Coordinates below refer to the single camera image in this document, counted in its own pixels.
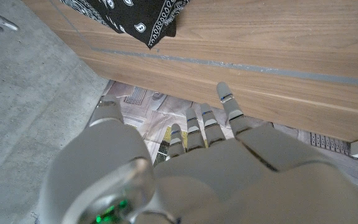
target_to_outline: wooden cabinet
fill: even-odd
[[[246,115],[358,140],[358,1],[192,0],[177,36],[149,50],[58,0],[24,2],[98,75]]]

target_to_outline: concrete floor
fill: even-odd
[[[0,223],[34,223],[51,158],[85,126],[107,80],[20,0],[0,0]]]

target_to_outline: robotic hand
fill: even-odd
[[[186,112],[188,149],[172,126],[169,160],[154,169],[140,134],[104,98],[56,157],[40,193],[48,223],[358,223],[358,190],[330,161],[271,126],[251,129],[229,87],[218,95],[234,139],[201,107]]]

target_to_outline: robot finger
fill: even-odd
[[[208,146],[226,140],[209,104],[203,103],[201,105],[201,114],[203,115],[204,130]]]
[[[168,156],[169,158],[173,158],[184,153],[185,148],[183,147],[180,127],[178,124],[173,124],[171,128],[171,141],[168,148]]]
[[[187,151],[205,148],[203,135],[198,124],[197,115],[193,108],[186,110],[187,119]]]
[[[246,124],[246,117],[237,104],[237,101],[234,99],[228,85],[224,82],[220,82],[216,87],[216,91],[218,92],[221,103],[223,104],[223,108],[226,112],[234,137],[236,137],[239,133],[250,129],[250,127]]]

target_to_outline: black and white paisley fabric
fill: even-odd
[[[190,0],[61,0],[117,33],[127,33],[150,49],[174,37],[175,18]]]
[[[171,13],[169,14],[168,18],[164,21],[165,25],[168,25],[169,23],[171,23],[176,18],[176,16],[179,14],[179,12],[181,12],[183,10],[183,8],[185,8],[187,3],[189,3],[189,0],[177,1],[175,3],[175,6],[173,7]]]
[[[108,26],[107,23],[100,16],[99,12],[95,10],[91,4],[89,4],[86,0],[60,0],[62,3],[72,7],[78,12],[102,23],[105,26]]]

